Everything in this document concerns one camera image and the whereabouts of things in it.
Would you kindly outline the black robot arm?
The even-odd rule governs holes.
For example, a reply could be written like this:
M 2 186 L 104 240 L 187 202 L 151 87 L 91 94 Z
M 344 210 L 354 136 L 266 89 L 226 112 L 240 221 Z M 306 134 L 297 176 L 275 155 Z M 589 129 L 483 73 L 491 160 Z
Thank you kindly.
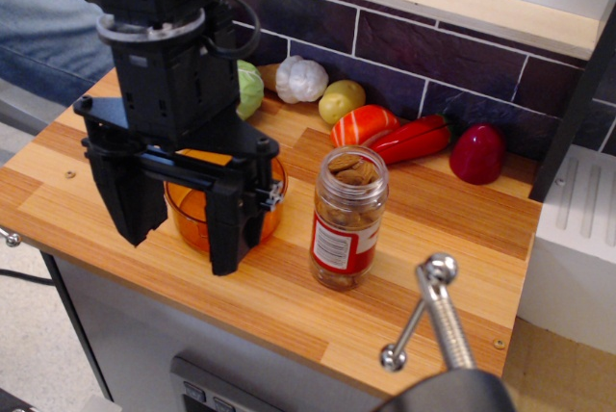
M 93 179 L 119 234 L 142 243 L 167 218 L 165 183 L 205 197 L 212 271 L 227 275 L 260 243 L 282 198 L 276 141 L 243 121 L 237 0 L 99 0 L 96 29 L 113 52 L 117 98 L 84 96 Z

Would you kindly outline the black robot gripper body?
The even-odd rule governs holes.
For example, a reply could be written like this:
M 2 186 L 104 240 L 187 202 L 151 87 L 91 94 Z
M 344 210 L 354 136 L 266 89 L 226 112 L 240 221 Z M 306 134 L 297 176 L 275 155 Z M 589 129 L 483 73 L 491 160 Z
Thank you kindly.
M 208 193 L 217 187 L 255 193 L 259 205 L 280 201 L 271 161 L 278 145 L 236 114 L 235 62 L 198 42 L 175 46 L 115 44 L 118 97 L 83 96 L 74 104 L 87 128 L 84 145 L 135 155 L 145 173 Z M 224 166 L 180 152 L 230 155 Z

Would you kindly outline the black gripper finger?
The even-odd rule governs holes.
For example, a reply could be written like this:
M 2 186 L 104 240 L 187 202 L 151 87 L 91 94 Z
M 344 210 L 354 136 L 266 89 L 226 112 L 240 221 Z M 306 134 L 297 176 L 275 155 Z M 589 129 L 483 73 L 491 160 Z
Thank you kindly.
M 212 273 L 231 274 L 261 242 L 265 213 L 255 193 L 223 187 L 206 194 L 205 212 Z
M 149 177 L 135 155 L 89 147 L 87 158 L 116 230 L 129 244 L 138 246 L 167 220 L 163 182 Z

